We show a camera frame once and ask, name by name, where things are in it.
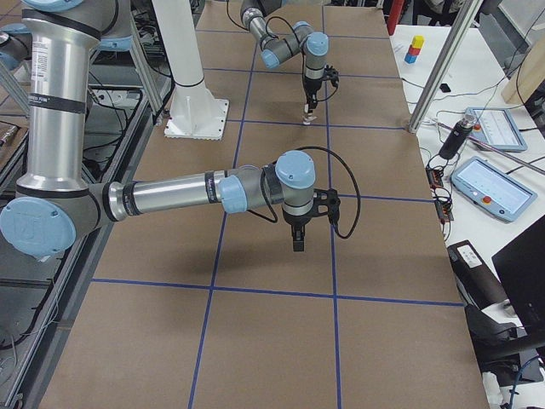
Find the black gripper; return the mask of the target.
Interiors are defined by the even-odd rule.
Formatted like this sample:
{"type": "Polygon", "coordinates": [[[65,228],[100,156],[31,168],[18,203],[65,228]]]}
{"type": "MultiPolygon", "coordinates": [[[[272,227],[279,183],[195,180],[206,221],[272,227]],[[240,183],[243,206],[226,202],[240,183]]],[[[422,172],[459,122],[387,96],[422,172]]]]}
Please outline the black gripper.
{"type": "Polygon", "coordinates": [[[302,79],[302,83],[306,96],[304,113],[312,113],[318,105],[318,98],[315,93],[318,93],[320,91],[323,80],[321,78],[316,79],[304,76],[302,79]]]}
{"type": "Polygon", "coordinates": [[[305,225],[312,218],[308,215],[294,216],[291,214],[283,214],[284,220],[290,224],[292,247],[293,251],[304,251],[305,249],[305,225]]]}

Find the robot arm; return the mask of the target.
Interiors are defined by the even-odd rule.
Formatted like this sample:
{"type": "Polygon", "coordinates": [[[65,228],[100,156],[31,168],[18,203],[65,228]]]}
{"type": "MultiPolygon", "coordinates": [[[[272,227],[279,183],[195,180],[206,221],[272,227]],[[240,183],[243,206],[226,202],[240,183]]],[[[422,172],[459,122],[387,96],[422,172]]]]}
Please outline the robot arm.
{"type": "MultiPolygon", "coordinates": [[[[1,233],[18,251],[37,259],[53,256],[108,222],[194,205],[222,204],[240,213],[280,203],[291,226],[294,251],[304,250],[305,225],[318,206],[312,158],[301,150],[276,164],[208,171],[164,181],[109,181],[88,185],[82,176],[90,53],[101,43],[133,43],[130,1],[22,1],[22,20],[32,35],[30,129],[26,173],[16,199],[1,210],[1,233]]],[[[240,21],[261,49],[269,69],[302,54],[305,121],[326,68],[329,39],[305,21],[284,38],[265,17],[282,1],[243,1],[240,21]]],[[[208,90],[189,1],[152,1],[173,82],[168,137],[220,140],[228,100],[208,90]]]]}
{"type": "Polygon", "coordinates": [[[306,96],[303,123],[309,125],[314,119],[313,111],[320,99],[318,92],[324,82],[338,87],[338,71],[327,64],[329,38],[315,31],[305,21],[289,24],[290,34],[280,37],[269,27],[272,13],[283,6],[282,1],[244,1],[240,8],[240,20],[259,44],[261,59],[265,66],[274,69],[296,55],[303,57],[301,69],[302,87],[306,96]]]}

